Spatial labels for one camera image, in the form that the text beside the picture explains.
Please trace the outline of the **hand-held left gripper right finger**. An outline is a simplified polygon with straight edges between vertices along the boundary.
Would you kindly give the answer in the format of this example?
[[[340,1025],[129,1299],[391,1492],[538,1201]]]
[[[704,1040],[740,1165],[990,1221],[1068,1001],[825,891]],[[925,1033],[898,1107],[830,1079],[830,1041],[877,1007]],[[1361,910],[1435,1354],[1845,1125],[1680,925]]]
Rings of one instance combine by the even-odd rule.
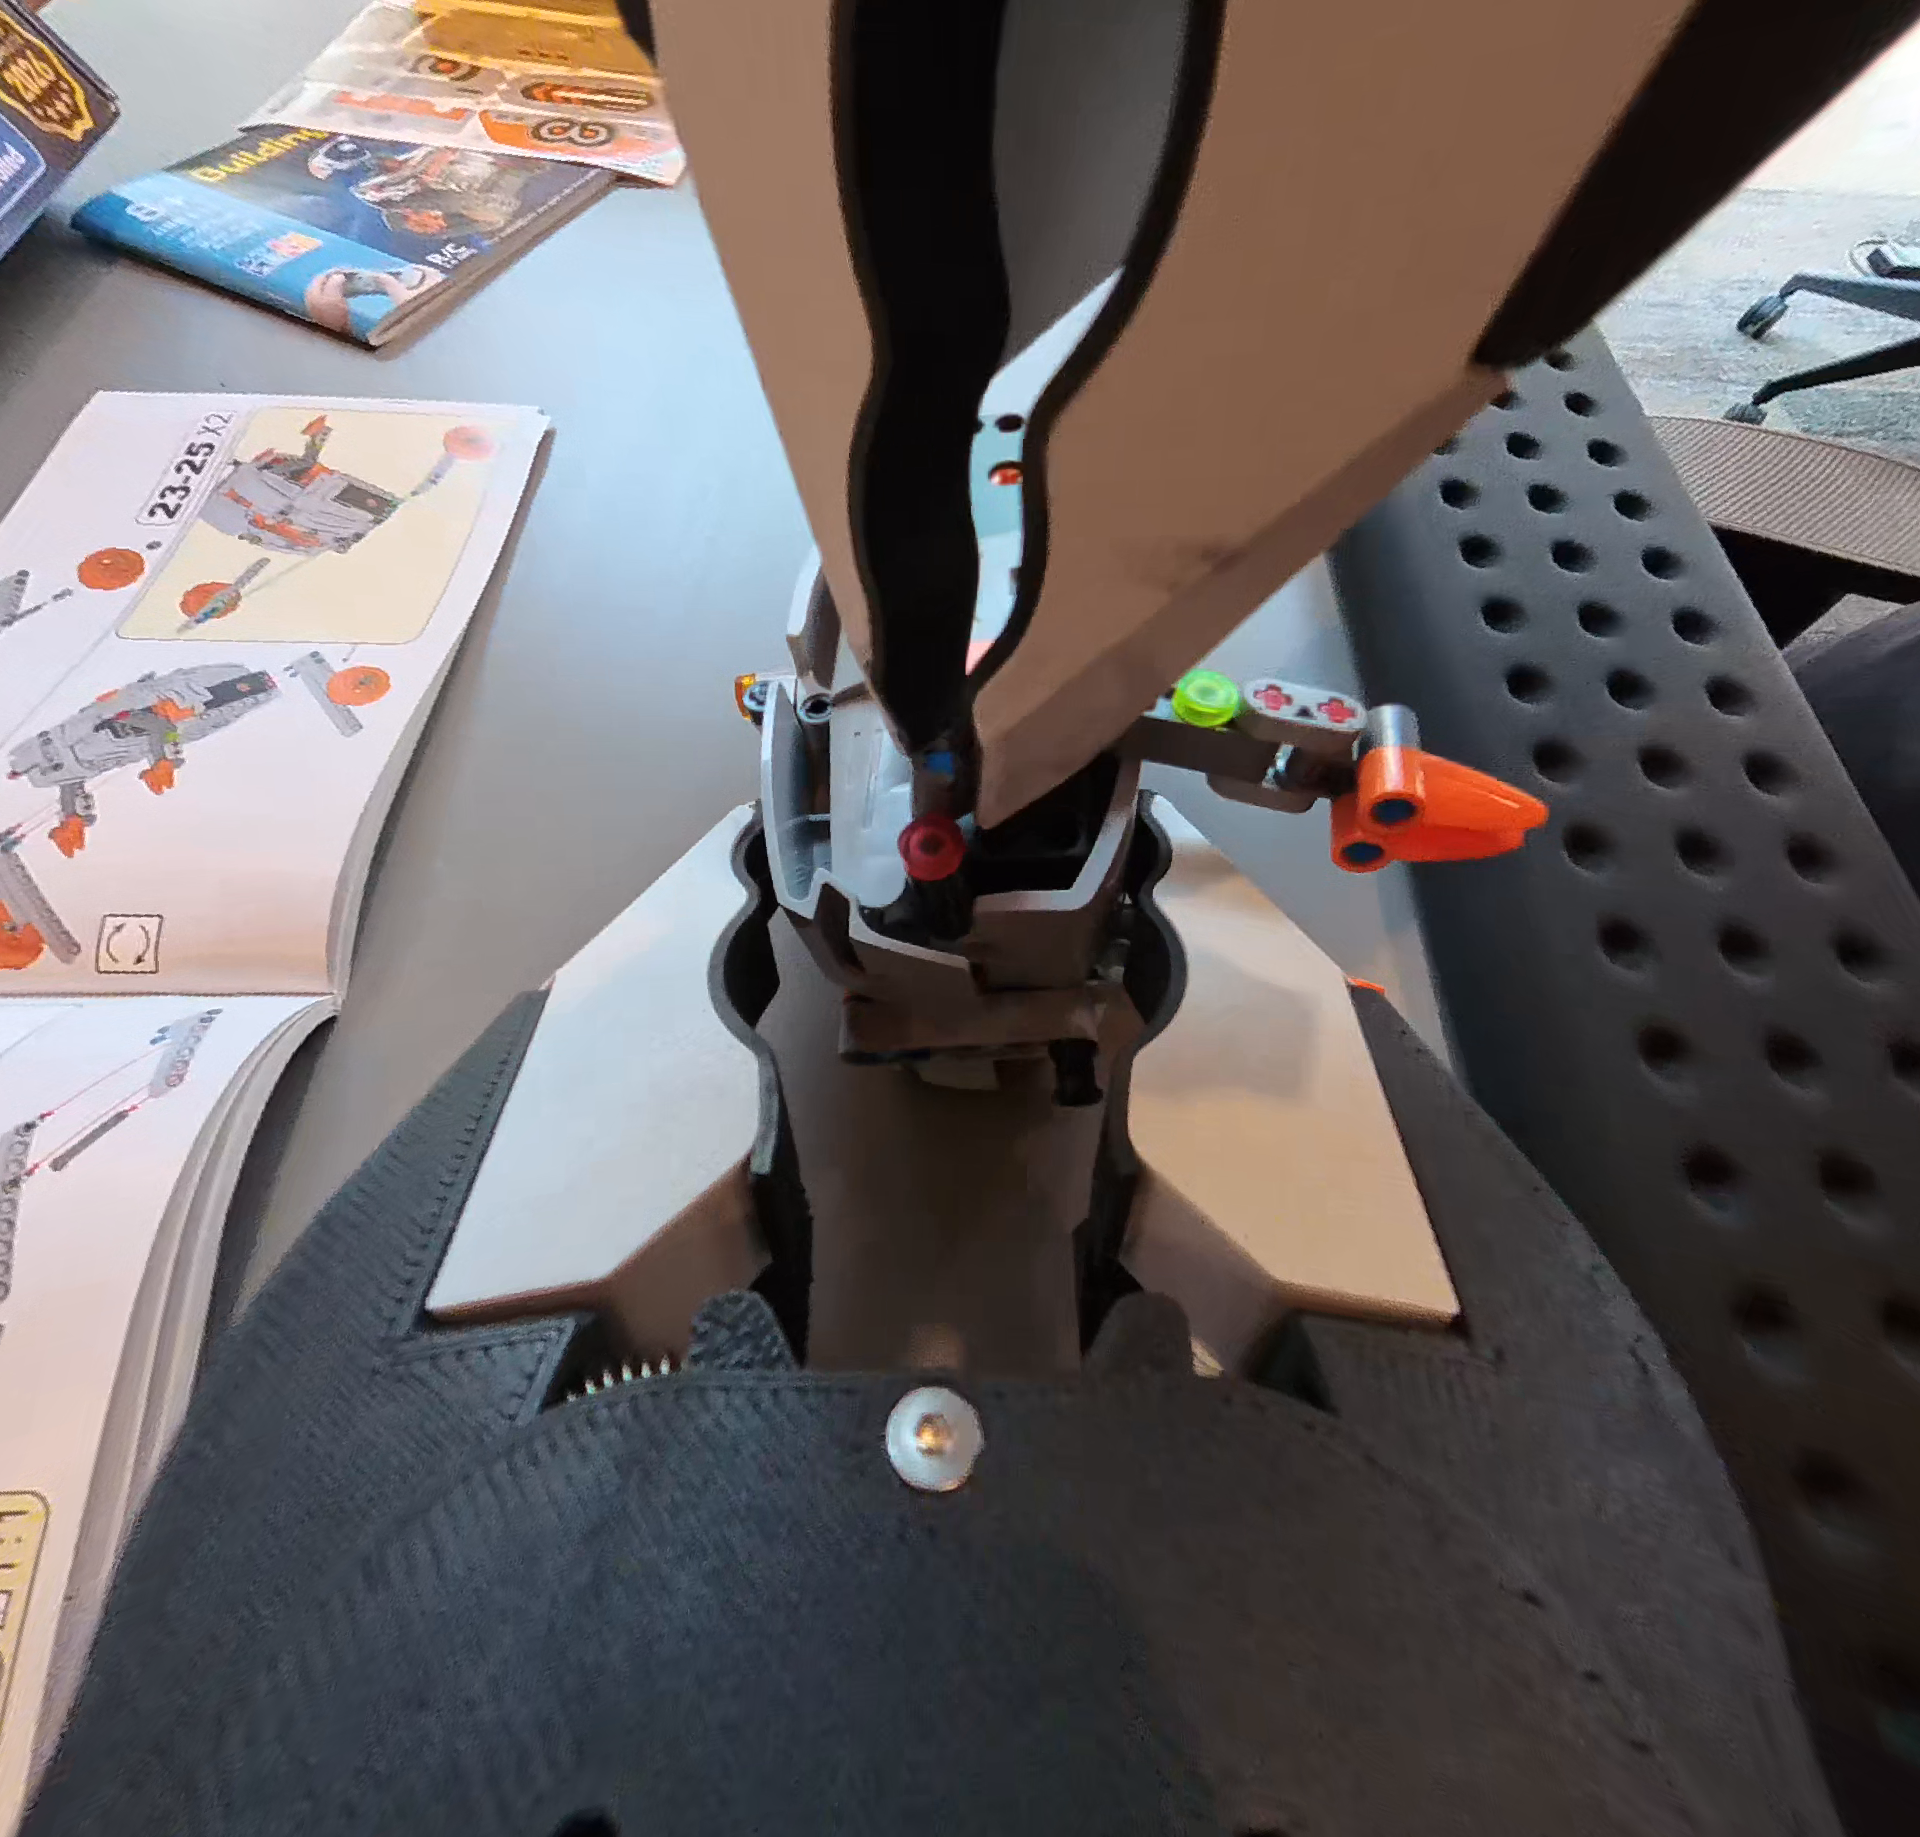
[[[1122,1007],[1078,1227],[1081,1349],[1160,1292],[1219,1369],[1283,1321],[1451,1329],[1460,1304],[1357,1014],[1357,991],[1161,796],[1124,876]]]

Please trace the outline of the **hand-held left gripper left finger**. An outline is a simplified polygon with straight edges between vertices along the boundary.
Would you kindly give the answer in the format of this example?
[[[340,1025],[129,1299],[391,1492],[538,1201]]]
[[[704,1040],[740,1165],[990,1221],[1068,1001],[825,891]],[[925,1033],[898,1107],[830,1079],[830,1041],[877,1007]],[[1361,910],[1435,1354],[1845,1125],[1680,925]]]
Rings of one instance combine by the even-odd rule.
[[[757,805],[738,805],[565,961],[426,1294],[442,1321],[593,1312],[680,1354],[759,1291],[803,1354],[813,1215],[759,1033],[780,970]]]

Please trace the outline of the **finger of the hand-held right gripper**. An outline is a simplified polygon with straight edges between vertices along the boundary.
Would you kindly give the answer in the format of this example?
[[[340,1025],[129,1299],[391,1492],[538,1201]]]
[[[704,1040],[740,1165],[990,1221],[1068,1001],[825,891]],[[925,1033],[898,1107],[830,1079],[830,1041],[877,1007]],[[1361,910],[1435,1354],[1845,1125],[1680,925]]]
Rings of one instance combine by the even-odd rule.
[[[922,777],[973,801],[976,410],[1009,334],[1009,0],[650,0],[830,595]]]
[[[1017,643],[975,699],[997,822],[1496,390],[1474,348],[1695,0],[1226,0],[1180,209],[1025,447]]]

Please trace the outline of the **grey black building-block robot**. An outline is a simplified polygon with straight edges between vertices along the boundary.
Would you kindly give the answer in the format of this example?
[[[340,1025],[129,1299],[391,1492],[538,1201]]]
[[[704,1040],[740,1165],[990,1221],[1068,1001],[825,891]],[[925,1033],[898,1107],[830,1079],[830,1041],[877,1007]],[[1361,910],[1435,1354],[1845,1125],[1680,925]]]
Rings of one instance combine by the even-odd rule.
[[[862,680],[819,553],[787,616],[790,669],[746,676],[776,906],[840,988],[840,1056],[954,1089],[1045,1061],[1061,1106],[1102,1101],[1120,1041],[1140,878],[1140,760],[1106,752],[1020,816],[925,822],[913,767]]]

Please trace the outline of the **grey desk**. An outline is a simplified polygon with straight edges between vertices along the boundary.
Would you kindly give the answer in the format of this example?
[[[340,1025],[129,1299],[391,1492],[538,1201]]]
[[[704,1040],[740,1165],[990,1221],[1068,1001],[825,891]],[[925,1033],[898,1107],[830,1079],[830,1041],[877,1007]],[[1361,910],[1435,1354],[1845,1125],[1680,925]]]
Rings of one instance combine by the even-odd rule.
[[[285,1067],[237,1178],[214,1334],[517,995],[755,796],[730,681],[784,659],[810,539],[689,173],[605,195],[391,356],[71,234],[90,193],[225,141],[367,1],[30,0],[120,120],[5,263],[5,508],[99,387],[492,401],[554,429],[390,814],[345,1007]],[[1452,1062],[1402,873],[1335,873],[1321,816],[1155,783]],[[1045,1072],[968,1092],[845,1065],[834,992],[787,925],[773,950],[763,1028],[814,1208],[810,1360],[1076,1369],[1068,1232],[1096,1112],[1049,1106]]]

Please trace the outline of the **black office chair base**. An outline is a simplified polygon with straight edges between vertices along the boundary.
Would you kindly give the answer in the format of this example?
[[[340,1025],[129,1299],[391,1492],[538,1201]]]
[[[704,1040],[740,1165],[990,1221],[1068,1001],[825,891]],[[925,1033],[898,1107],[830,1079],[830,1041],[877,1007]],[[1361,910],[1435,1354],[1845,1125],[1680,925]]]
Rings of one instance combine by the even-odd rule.
[[[1795,273],[1781,288],[1740,312],[1737,336],[1764,341],[1788,315],[1795,295],[1825,298],[1869,312],[1918,323],[1918,245],[1867,239],[1851,250],[1851,273]],[[1918,336],[1882,345],[1807,371],[1767,380],[1740,402],[1725,410],[1725,419],[1760,426],[1770,404],[1792,393],[1857,384],[1918,369]]]

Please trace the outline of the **orange sticker sheet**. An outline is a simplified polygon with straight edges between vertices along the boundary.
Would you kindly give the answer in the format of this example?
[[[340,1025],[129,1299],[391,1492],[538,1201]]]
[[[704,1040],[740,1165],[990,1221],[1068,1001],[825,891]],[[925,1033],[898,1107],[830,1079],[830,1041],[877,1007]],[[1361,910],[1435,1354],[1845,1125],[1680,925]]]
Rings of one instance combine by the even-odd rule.
[[[685,154],[657,71],[616,16],[499,0],[373,0],[244,117],[496,149],[671,188]]]

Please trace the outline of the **mesh office chair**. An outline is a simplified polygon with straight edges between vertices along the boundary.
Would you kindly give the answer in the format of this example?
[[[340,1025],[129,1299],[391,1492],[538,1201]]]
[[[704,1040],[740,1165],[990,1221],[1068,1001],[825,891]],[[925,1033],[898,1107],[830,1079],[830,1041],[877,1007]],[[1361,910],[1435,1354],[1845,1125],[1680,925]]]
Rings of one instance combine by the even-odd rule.
[[[1715,530],[1918,577],[1918,465],[1723,417],[1650,429]]]

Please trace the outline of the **blue closed instruction booklet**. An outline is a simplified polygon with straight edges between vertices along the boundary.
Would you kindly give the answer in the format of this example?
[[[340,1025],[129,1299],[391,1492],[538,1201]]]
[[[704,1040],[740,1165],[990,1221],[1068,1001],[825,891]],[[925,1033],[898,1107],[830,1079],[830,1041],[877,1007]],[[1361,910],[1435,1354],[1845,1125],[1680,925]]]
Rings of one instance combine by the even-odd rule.
[[[567,163],[265,124],[94,195],[71,224],[378,349],[611,184],[608,172]]]

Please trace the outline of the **open instruction booklet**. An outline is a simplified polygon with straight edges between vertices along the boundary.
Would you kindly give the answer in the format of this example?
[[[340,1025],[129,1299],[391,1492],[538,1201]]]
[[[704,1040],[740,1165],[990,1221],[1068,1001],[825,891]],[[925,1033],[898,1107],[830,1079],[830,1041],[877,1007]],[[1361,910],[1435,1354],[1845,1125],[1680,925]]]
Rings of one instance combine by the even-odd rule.
[[[179,1427],[252,1125],[536,483],[484,402],[104,390],[5,519],[5,1831]]]

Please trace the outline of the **black perforated panel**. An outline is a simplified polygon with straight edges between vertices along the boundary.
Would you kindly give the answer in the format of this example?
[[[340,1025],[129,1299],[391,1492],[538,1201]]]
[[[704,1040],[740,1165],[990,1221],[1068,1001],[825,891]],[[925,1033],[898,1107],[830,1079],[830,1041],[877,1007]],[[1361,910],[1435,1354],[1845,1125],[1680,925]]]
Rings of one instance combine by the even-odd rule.
[[[1550,808],[1413,874],[1452,1053],[1693,1393],[1842,1823],[1916,1833],[1916,895],[1597,329],[1330,575],[1370,699]]]

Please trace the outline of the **person's leg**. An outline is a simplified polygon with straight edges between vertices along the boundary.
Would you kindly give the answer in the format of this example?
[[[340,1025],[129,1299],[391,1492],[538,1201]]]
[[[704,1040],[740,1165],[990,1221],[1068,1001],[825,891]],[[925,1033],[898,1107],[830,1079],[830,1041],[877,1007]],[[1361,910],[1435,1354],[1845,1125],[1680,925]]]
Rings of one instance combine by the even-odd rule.
[[[1918,605],[1849,595],[1785,646],[1785,659],[1918,885]]]

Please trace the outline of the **blue toy box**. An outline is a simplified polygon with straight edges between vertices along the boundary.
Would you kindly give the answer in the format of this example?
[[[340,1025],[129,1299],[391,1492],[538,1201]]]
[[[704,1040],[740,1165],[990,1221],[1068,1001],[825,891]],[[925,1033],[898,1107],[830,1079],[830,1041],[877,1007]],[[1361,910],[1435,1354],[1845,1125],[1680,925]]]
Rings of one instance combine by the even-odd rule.
[[[112,85],[25,0],[3,0],[3,254],[117,116]]]

